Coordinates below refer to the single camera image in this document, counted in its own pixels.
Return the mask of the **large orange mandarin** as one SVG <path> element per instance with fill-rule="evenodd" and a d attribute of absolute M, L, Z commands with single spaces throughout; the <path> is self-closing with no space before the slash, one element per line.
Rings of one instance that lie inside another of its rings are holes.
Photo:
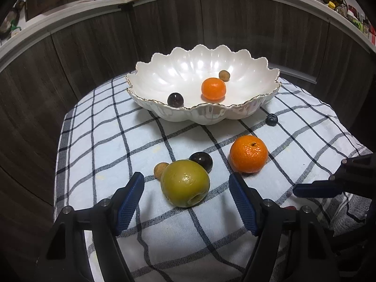
<path fill-rule="evenodd" d="M 241 136 L 231 145 L 229 158 L 237 171 L 253 174 L 259 172 L 266 164 L 268 149 L 258 137 Z"/>

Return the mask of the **blueberry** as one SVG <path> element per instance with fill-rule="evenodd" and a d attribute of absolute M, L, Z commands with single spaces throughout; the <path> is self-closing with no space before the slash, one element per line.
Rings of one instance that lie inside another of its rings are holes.
<path fill-rule="evenodd" d="M 273 113 L 267 114 L 265 123 L 268 126 L 272 126 L 272 127 L 276 126 L 278 124 L 278 116 Z"/>

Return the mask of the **small brown longan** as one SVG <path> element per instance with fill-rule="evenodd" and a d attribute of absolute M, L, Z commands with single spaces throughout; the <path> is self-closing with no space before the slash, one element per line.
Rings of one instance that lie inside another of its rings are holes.
<path fill-rule="evenodd" d="M 162 174 L 165 171 L 165 169 L 169 166 L 169 163 L 167 162 L 160 162 L 154 167 L 154 177 L 157 180 L 161 180 Z"/>

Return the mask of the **dark purple grape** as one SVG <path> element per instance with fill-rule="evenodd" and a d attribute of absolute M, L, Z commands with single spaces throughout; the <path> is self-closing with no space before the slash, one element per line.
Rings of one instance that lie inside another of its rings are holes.
<path fill-rule="evenodd" d="M 173 108 L 180 108 L 184 105 L 184 98 L 180 93 L 174 92 L 168 96 L 167 103 Z"/>
<path fill-rule="evenodd" d="M 202 168 L 205 169 L 207 173 L 210 173 L 213 167 L 212 157 L 206 152 L 196 152 L 189 157 L 190 161 L 196 162 Z"/>

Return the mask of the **green yellow apple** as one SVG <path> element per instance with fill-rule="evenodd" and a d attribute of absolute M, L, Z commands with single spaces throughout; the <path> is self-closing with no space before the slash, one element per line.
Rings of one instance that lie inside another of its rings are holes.
<path fill-rule="evenodd" d="M 164 169 L 160 184 L 163 194 L 172 205 L 189 208 L 206 197 L 210 189 L 210 178 L 198 163 L 179 160 Z"/>

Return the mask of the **small orange mandarin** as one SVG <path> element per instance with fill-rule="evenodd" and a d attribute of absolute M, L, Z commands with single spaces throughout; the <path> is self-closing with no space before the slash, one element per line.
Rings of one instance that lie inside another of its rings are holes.
<path fill-rule="evenodd" d="M 219 78 L 207 78 L 201 84 L 201 93 L 210 101 L 220 101 L 226 95 L 226 84 Z"/>

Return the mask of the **white kitchen countertop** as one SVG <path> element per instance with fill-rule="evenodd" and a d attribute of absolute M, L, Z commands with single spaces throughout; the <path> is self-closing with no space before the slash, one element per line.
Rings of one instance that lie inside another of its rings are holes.
<path fill-rule="evenodd" d="M 1 45 L 1 69 L 5 69 L 18 56 L 44 38 L 68 26 L 100 15 L 117 12 L 121 5 L 138 6 L 157 0 L 81 0 L 38 15 L 28 22 L 14 37 Z M 375 45 L 347 19 L 316 0 L 271 0 L 308 12 L 350 36 L 368 52 L 375 52 Z"/>

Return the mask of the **checkered white blue cloth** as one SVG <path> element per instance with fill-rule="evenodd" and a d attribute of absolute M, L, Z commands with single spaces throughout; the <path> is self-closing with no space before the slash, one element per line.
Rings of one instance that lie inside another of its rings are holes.
<path fill-rule="evenodd" d="M 276 114 L 278 124 L 265 123 Z M 228 188 L 229 150 L 254 135 L 269 159 L 244 180 L 280 206 L 310 206 L 318 220 L 341 234 L 365 223 L 370 201 L 353 194 L 300 199 L 293 185 L 325 180 L 342 159 L 368 153 L 329 104 L 282 81 L 278 94 L 243 120 L 211 126 L 165 121 L 139 107 L 119 76 L 88 93 L 64 118 L 55 174 L 55 211 L 90 208 L 126 185 L 135 172 L 145 189 L 118 244 L 136 281 L 238 281 L 256 239 L 243 226 Z M 213 160 L 210 190 L 193 208 L 176 208 L 154 177 L 160 162 L 206 152 Z"/>

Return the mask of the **white scalloped ceramic bowl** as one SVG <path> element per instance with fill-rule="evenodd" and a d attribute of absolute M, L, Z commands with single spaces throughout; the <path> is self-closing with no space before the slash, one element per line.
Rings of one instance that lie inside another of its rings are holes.
<path fill-rule="evenodd" d="M 246 49 L 196 45 L 155 53 L 125 78 L 134 102 L 163 120 L 213 125 L 254 114 L 277 94 L 279 76 L 267 58 L 255 59 Z"/>

